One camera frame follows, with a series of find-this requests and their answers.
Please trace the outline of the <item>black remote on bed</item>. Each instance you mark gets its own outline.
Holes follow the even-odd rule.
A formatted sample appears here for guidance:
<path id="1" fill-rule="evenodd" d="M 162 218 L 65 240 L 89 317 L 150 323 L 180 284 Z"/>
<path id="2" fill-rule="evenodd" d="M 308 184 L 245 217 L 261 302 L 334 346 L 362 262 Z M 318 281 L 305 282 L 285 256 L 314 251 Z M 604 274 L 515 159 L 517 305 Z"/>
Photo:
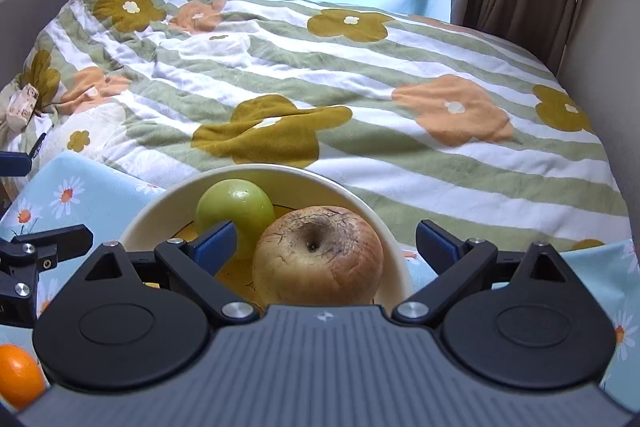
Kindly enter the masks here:
<path id="1" fill-rule="evenodd" d="M 32 149 L 29 151 L 28 156 L 30 159 L 34 159 L 38 155 L 40 148 L 42 147 L 42 143 L 44 139 L 46 139 L 46 136 L 47 136 L 46 132 L 43 132 L 38 136 L 36 143 L 34 144 Z"/>

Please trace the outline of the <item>floral striped duvet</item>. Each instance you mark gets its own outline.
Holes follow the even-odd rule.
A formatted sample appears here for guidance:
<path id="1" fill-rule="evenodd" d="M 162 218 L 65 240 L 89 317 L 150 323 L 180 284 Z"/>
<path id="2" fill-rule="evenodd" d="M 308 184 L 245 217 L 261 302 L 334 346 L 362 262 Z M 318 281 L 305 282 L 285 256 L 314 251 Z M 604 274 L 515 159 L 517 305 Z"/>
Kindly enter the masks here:
<path id="1" fill-rule="evenodd" d="M 1 131 L 34 165 L 75 152 L 163 188 L 213 169 L 306 169 L 401 243 L 416 221 L 516 249 L 629 239 L 585 112 L 506 40 L 416 15 L 305 0 L 68 0 L 40 31 Z"/>

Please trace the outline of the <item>large orange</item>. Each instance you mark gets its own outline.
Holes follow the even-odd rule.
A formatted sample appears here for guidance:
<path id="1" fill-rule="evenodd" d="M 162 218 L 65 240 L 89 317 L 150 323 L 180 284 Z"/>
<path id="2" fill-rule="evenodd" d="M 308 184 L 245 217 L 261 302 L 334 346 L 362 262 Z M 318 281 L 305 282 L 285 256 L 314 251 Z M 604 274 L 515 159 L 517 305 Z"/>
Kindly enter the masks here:
<path id="1" fill-rule="evenodd" d="M 17 410 L 28 407 L 47 389 L 37 361 L 11 343 L 0 347 L 0 386 L 4 401 Z"/>

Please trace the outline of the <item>large yellowish apple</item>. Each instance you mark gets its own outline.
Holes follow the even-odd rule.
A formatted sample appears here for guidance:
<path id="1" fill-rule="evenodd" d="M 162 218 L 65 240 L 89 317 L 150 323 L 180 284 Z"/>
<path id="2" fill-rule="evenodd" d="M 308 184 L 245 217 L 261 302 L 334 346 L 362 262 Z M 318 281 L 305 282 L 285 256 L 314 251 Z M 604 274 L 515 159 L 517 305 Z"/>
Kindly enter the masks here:
<path id="1" fill-rule="evenodd" d="M 344 207 L 310 206 L 265 229 L 253 258 L 253 283 L 265 305 L 370 305 L 384 268 L 371 225 Z"/>

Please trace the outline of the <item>small tissue packet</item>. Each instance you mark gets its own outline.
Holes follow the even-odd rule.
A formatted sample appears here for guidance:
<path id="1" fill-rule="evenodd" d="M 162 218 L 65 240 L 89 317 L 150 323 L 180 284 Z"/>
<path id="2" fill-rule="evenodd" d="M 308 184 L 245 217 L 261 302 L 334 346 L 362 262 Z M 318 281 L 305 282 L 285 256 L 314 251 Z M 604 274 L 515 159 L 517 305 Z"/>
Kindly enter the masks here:
<path id="1" fill-rule="evenodd" d="M 30 83 L 11 96 L 6 109 L 6 122 L 14 132 L 21 132 L 28 125 L 38 102 L 39 92 Z"/>

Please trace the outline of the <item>blue daisy tablecloth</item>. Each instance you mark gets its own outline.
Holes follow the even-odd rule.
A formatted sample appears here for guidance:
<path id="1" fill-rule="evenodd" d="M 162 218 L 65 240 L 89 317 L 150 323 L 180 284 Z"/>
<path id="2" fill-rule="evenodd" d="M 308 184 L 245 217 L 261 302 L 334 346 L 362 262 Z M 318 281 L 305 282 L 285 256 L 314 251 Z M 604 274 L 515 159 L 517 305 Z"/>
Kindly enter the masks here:
<path id="1" fill-rule="evenodd" d="M 73 152 L 53 159 L 17 199 L 3 204 L 1 236 L 87 225 L 96 241 L 117 239 L 163 187 Z M 567 251 L 563 257 L 593 292 L 616 328 L 614 359 L 601 386 L 627 407 L 639 407 L 639 263 L 634 242 Z"/>

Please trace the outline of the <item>green apple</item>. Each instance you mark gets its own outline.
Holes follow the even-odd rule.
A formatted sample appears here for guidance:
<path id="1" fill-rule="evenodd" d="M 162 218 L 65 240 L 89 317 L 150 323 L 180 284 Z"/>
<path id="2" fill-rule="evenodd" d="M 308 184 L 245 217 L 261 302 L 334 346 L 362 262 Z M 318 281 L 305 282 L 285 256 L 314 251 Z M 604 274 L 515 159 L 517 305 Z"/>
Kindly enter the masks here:
<path id="1" fill-rule="evenodd" d="M 217 223 L 230 221 L 236 231 L 236 259 L 250 260 L 262 232 L 276 220 L 269 196 L 253 182 L 222 180 L 209 187 L 195 208 L 198 235 Z"/>

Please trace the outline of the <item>cream ceramic bowl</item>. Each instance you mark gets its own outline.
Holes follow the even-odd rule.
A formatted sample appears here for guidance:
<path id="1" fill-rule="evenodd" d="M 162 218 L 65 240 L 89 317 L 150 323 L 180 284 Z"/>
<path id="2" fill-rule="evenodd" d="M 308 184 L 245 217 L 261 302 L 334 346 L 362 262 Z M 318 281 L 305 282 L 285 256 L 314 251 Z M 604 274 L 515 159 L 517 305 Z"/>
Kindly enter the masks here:
<path id="1" fill-rule="evenodd" d="M 150 251 L 193 221 L 202 194 L 225 179 L 247 179 L 260 186 L 274 205 L 291 209 L 315 205 L 345 207 L 369 222 L 384 249 L 384 271 L 374 302 L 386 311 L 413 291 L 411 275 L 395 237 L 378 214 L 360 197 L 325 176 L 280 165 L 247 164 L 191 176 L 149 202 L 122 232 L 119 242 L 128 251 Z"/>

